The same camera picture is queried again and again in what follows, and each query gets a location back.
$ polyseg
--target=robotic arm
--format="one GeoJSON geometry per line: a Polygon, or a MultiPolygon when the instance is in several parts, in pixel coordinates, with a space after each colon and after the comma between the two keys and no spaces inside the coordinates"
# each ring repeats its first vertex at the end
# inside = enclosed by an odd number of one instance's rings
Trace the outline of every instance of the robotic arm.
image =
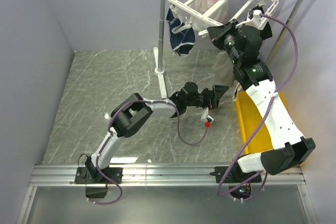
{"type": "Polygon", "coordinates": [[[261,116],[264,116],[272,102],[266,127],[271,137],[273,150],[242,156],[234,165],[233,173],[266,171],[271,175],[301,164],[314,150],[312,138],[305,138],[289,116],[273,77],[259,56],[263,40],[272,36],[267,23],[259,30],[262,8],[256,7],[248,14],[247,20],[238,23],[231,20],[219,27],[209,27],[208,32],[214,46],[227,52],[233,63],[233,73],[244,91],[253,100],[261,116]]]}
{"type": "Polygon", "coordinates": [[[212,90],[206,88],[199,93],[197,84],[188,82],[179,92],[164,100],[149,100],[138,93],[132,94],[111,113],[109,132],[97,151],[87,157],[83,176],[88,176],[93,183],[102,181],[97,166],[107,174],[111,158],[124,139],[137,133],[148,118],[174,118],[185,113],[188,106],[195,106],[203,108],[201,120],[209,126],[214,119],[208,111],[218,108],[219,100],[227,90],[227,86],[214,85],[212,90]]]}

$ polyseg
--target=navy blue cloth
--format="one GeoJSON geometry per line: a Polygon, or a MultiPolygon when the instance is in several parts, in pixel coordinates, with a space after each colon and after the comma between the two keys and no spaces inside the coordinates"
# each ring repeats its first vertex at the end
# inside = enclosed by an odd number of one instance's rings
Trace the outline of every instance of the navy blue cloth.
{"type": "Polygon", "coordinates": [[[171,9],[168,10],[166,21],[169,24],[170,45],[173,51],[180,57],[187,57],[195,45],[193,28],[190,25],[185,26],[180,18],[175,18],[171,9]]]}

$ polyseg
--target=black bracket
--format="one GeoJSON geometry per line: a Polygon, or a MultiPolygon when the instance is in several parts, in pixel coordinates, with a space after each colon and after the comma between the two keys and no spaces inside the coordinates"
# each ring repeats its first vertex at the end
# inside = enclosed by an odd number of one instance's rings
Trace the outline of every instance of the black bracket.
{"type": "MultiPolygon", "coordinates": [[[[224,173],[226,172],[227,169],[228,169],[228,166],[216,166],[215,171],[210,173],[210,175],[216,177],[216,183],[218,184],[220,180],[223,178],[224,173]]],[[[239,176],[237,176],[237,173],[235,173],[234,170],[235,168],[231,170],[229,175],[224,180],[224,183],[241,183],[244,180],[256,174],[256,172],[251,172],[251,173],[239,174],[239,176]]],[[[261,176],[259,175],[253,178],[250,182],[251,183],[261,183],[261,176]]]]}
{"type": "Polygon", "coordinates": [[[284,148],[263,152],[260,157],[261,163],[270,175],[276,175],[302,164],[315,146],[312,138],[306,139],[302,136],[298,143],[285,143],[284,148]]]}
{"type": "MultiPolygon", "coordinates": [[[[143,98],[138,93],[130,95],[115,110],[112,111],[111,117],[113,117],[122,106],[133,100],[143,100],[143,98]]],[[[136,102],[126,106],[117,115],[112,125],[117,132],[117,137],[133,136],[139,131],[152,113],[152,109],[144,103],[136,102]]]]}
{"type": "MultiPolygon", "coordinates": [[[[101,171],[117,184],[121,183],[121,167],[107,167],[101,171]]],[[[99,176],[100,178],[98,180],[93,180],[86,167],[78,167],[75,176],[75,184],[105,184],[107,180],[100,174],[99,176]]]]}

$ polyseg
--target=gray wall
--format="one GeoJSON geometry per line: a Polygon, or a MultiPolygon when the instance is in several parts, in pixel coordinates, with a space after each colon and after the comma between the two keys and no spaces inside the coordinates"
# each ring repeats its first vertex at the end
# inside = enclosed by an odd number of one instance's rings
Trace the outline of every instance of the gray wall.
{"type": "Polygon", "coordinates": [[[15,223],[72,61],[45,0],[0,0],[0,222],[15,223]]]}
{"type": "MultiPolygon", "coordinates": [[[[73,49],[150,49],[158,43],[160,0],[47,0],[73,49]]],[[[278,10],[285,0],[280,0],[278,10]]],[[[231,2],[230,9],[241,7],[231,2]]],[[[198,48],[214,48],[198,36],[198,48]]],[[[165,35],[165,46],[169,47],[165,35]]]]}
{"type": "MultiPolygon", "coordinates": [[[[295,0],[287,0],[292,8],[295,0]]],[[[316,149],[305,161],[303,174],[321,224],[336,223],[336,0],[305,0],[293,22],[299,46],[299,62],[293,79],[284,87],[290,115],[316,149]]],[[[280,15],[286,20],[288,12],[280,15]]],[[[286,42],[270,68],[277,83],[288,76],[293,64],[293,42],[286,42]]]]}

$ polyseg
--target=metal bar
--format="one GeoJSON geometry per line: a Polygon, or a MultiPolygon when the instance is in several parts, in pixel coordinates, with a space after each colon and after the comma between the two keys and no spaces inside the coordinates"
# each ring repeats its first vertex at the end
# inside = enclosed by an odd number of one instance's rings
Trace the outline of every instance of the metal bar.
{"type": "MultiPolygon", "coordinates": [[[[295,17],[296,14],[298,13],[298,10],[299,10],[299,8],[300,8],[302,2],[303,2],[303,0],[297,0],[297,1],[296,1],[295,6],[293,7],[293,10],[292,10],[292,12],[290,13],[290,15],[289,15],[289,17],[288,17],[288,19],[287,19],[287,21],[286,21],[286,24],[287,24],[288,26],[291,25],[291,23],[292,23],[294,17],[295,17]]],[[[279,46],[280,46],[281,42],[283,41],[283,39],[284,39],[286,33],[287,33],[287,29],[286,29],[286,28],[282,28],[281,33],[280,33],[280,35],[279,35],[277,41],[275,42],[275,44],[274,44],[274,46],[273,46],[271,52],[270,52],[269,55],[268,55],[268,58],[267,58],[267,60],[266,60],[266,64],[270,64],[271,61],[273,60],[273,57],[274,57],[274,55],[276,54],[276,52],[278,51],[279,46]]]]}
{"type": "Polygon", "coordinates": [[[17,224],[26,224],[28,217],[29,217],[29,213],[31,210],[31,206],[33,205],[33,201],[35,198],[35,193],[36,193],[37,187],[35,186],[29,186],[27,188],[27,192],[26,192],[26,196],[25,199],[22,203],[21,206],[21,210],[19,213],[19,216],[17,218],[17,224]]]}
{"type": "Polygon", "coordinates": [[[160,23],[159,23],[159,56],[157,63],[157,70],[163,69],[163,34],[164,34],[164,15],[165,15],[165,3],[166,0],[160,0],[160,23]]]}
{"type": "MultiPolygon", "coordinates": [[[[229,164],[131,164],[110,165],[122,167],[121,186],[216,186],[214,176],[209,173],[215,166],[229,164]]],[[[74,184],[77,166],[35,166],[30,186],[86,186],[74,184]]],[[[276,176],[269,176],[267,185],[305,184],[300,167],[291,168],[276,176]]],[[[105,184],[87,186],[104,187],[105,184]]]]}
{"type": "Polygon", "coordinates": [[[298,189],[303,208],[305,209],[308,219],[308,224],[318,224],[319,222],[317,221],[316,213],[314,210],[314,206],[311,202],[310,195],[308,193],[307,185],[298,185],[298,189]]]}

